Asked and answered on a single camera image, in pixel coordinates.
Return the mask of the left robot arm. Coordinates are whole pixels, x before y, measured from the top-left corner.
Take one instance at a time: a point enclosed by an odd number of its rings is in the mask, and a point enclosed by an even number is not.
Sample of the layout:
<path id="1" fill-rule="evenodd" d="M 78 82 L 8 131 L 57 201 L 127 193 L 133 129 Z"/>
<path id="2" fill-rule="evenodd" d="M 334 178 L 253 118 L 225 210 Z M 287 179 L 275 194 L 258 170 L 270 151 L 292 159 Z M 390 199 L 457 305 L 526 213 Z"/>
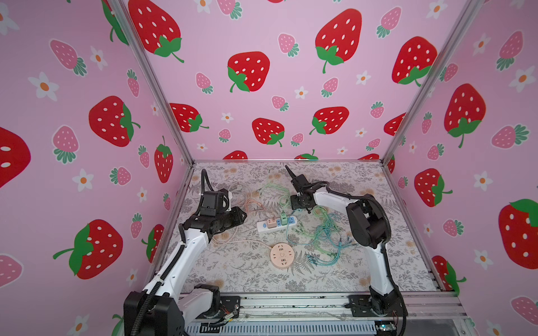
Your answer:
<path id="1" fill-rule="evenodd" d="M 197 210 L 179 224 L 180 242 L 143 291 L 131 292 L 123 304 L 125 335 L 185 335 L 185 327 L 199 316 L 229 321 L 218 286 L 199 284 L 181 295 L 187 277 L 212 238 L 242 225 L 247 213 L 231 204 L 227 189 L 214 190 L 206 170 L 201 172 Z"/>

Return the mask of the green plug adapter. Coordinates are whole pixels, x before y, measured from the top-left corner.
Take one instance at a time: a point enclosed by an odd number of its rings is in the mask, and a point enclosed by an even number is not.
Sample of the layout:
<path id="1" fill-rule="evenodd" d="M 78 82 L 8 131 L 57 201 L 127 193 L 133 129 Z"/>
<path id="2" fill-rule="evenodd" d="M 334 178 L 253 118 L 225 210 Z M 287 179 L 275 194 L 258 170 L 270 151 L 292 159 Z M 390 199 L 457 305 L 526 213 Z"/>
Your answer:
<path id="1" fill-rule="evenodd" d="M 284 213 L 284 211 L 280 214 L 280 222 L 282 226 L 286 226 L 289 224 L 288 216 Z"/>

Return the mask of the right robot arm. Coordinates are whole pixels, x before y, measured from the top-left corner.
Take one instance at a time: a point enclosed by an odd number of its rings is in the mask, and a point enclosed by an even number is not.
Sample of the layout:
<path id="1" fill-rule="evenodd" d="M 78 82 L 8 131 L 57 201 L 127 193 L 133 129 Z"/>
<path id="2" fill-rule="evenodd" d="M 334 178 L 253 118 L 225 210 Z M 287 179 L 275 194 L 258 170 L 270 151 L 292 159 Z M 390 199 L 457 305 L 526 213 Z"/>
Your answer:
<path id="1" fill-rule="evenodd" d="M 389 267 L 387 243 L 392 237 L 389 218 L 381 204 L 370 194 L 354 196 L 332 190 L 327 181 L 311 183 L 287 167 L 296 194 L 290 197 L 294 210 L 312 211 L 326 207 L 347 215 L 354 240 L 365 248 L 370 270 L 370 308 L 378 316 L 408 312 Z"/>

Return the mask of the white blue power strip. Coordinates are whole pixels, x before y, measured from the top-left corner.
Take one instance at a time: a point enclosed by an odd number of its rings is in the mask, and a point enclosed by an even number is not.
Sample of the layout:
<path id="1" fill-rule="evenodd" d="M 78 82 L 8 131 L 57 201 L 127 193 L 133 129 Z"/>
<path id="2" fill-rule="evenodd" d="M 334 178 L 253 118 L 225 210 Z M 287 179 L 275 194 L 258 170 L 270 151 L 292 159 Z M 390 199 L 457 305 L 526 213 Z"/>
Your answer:
<path id="1" fill-rule="evenodd" d="M 268 232 L 276 232 L 279 230 L 285 230 L 288 227 L 295 226 L 298 223 L 298 218 L 290 216 L 287 218 L 287 223 L 283 224 L 281 218 L 270 219 L 266 221 L 259 221 L 256 223 L 256 228 L 260 234 Z"/>

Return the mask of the pink plug adapter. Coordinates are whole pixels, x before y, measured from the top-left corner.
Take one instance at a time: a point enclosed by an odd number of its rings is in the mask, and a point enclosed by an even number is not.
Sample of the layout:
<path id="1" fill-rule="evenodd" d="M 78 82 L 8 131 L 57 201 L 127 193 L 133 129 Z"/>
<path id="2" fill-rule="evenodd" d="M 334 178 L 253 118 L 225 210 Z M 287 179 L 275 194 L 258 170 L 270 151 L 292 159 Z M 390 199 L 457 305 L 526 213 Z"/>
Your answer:
<path id="1" fill-rule="evenodd" d="M 267 220 L 267 229 L 277 228 L 278 222 L 276 218 L 270 218 Z"/>

